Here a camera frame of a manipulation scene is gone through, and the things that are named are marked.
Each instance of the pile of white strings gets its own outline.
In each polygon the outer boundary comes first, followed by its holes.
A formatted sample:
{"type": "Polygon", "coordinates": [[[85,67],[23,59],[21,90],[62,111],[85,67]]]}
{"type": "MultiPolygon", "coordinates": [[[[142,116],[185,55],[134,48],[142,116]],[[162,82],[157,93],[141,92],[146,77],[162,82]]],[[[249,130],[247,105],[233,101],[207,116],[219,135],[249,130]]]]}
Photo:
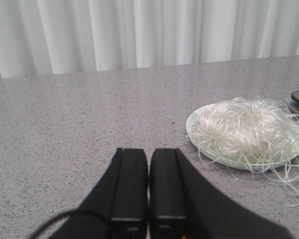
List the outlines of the pile of white strings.
{"type": "MultiPolygon", "coordinates": [[[[253,176],[262,173],[283,183],[288,194],[299,199],[299,115],[292,114],[284,102],[235,98],[190,118],[193,124],[187,138],[214,155],[212,162],[243,165],[253,176]],[[278,166],[285,169],[277,171],[278,166]],[[265,174],[268,170],[275,178],[265,174]]],[[[298,206],[299,201],[287,205],[298,206]]]]}

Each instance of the black cable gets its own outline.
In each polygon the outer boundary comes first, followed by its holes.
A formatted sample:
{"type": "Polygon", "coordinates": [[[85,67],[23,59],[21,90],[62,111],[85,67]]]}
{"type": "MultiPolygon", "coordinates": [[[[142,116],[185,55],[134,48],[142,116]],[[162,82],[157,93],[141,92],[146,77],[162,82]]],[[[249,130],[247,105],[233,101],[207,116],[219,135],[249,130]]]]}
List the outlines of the black cable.
{"type": "Polygon", "coordinates": [[[46,229],[48,229],[50,226],[55,224],[61,219],[64,219],[68,216],[93,216],[98,218],[100,221],[102,221],[104,224],[108,225],[109,221],[100,213],[96,213],[89,210],[81,210],[81,209],[74,209],[65,211],[63,213],[60,213],[59,215],[54,216],[53,218],[46,221],[43,225],[41,225],[28,239],[36,239],[38,236],[40,236],[46,229]]]}

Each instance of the gray countertop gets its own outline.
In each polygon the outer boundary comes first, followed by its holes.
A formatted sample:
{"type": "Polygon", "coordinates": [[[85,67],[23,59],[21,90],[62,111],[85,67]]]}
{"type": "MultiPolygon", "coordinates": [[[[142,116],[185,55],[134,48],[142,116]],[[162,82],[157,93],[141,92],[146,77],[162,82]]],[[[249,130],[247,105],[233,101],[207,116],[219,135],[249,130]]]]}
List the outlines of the gray countertop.
{"type": "Polygon", "coordinates": [[[281,186],[233,169],[237,181],[185,139],[204,105],[298,90],[299,56],[0,79],[0,238],[24,238],[77,207],[117,147],[143,148],[148,161],[155,148],[179,147],[228,197],[299,239],[299,206],[284,204],[281,186]]]}

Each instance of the white curtain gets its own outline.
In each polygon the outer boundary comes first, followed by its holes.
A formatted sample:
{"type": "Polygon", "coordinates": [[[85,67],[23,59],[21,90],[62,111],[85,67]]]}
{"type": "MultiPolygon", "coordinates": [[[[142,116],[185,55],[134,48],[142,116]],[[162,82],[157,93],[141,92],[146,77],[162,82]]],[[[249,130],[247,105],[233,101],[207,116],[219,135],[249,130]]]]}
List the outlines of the white curtain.
{"type": "Polygon", "coordinates": [[[299,0],[0,0],[0,76],[299,55],[299,0]]]}

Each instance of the speckled granite surface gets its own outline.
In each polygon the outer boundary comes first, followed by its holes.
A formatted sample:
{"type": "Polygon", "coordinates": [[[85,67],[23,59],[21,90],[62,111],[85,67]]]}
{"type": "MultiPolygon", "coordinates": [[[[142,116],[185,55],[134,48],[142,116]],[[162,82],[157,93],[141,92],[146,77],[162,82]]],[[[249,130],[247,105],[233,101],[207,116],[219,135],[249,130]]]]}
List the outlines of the speckled granite surface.
{"type": "Polygon", "coordinates": [[[185,139],[197,108],[297,90],[299,56],[0,79],[0,238],[24,238],[77,207],[117,147],[144,148],[148,160],[156,147],[179,147],[222,192],[299,239],[299,207],[284,205],[282,188],[240,170],[236,181],[185,139]]]}

